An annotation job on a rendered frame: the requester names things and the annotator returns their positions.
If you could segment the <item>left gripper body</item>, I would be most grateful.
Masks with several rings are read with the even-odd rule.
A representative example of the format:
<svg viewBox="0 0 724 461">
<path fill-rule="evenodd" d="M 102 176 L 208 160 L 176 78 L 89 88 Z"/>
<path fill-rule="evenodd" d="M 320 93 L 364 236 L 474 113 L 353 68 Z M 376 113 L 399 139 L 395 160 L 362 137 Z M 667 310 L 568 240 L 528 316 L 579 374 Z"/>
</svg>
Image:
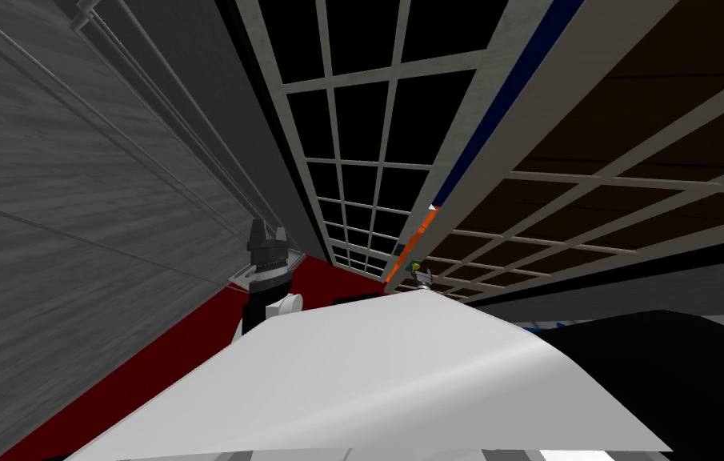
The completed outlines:
<svg viewBox="0 0 724 461">
<path fill-rule="evenodd" d="M 251 239 L 247 243 L 250 264 L 257 272 L 267 272 L 287 267 L 289 243 L 279 239 Z"/>
</svg>

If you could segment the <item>grey door with black panes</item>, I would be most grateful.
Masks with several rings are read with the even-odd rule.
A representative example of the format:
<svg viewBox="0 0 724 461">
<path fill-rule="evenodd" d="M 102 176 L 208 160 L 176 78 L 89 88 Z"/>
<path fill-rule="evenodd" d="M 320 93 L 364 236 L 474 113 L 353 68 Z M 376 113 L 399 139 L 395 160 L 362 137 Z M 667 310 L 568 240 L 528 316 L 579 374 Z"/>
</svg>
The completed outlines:
<svg viewBox="0 0 724 461">
<path fill-rule="evenodd" d="M 567 0 L 234 0 L 326 257 L 385 282 Z"/>
</svg>

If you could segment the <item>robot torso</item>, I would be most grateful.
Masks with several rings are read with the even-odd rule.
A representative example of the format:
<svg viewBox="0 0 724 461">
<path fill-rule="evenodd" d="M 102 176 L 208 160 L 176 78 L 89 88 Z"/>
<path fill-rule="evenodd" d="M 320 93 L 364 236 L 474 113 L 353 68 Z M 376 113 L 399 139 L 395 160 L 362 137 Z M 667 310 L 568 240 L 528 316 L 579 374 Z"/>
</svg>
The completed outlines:
<svg viewBox="0 0 724 461">
<path fill-rule="evenodd" d="M 68 461 L 666 448 L 553 345 L 417 290 L 267 319 Z"/>
</svg>

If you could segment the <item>white door with brown panes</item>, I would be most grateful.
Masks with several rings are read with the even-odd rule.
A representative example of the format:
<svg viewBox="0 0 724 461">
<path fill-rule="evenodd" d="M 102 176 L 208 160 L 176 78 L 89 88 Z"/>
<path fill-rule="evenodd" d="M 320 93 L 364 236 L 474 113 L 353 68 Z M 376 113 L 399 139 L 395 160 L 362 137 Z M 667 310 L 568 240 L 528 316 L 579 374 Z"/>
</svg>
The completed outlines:
<svg viewBox="0 0 724 461">
<path fill-rule="evenodd" d="M 473 305 L 724 243 L 724 0 L 546 0 L 386 279 Z"/>
</svg>

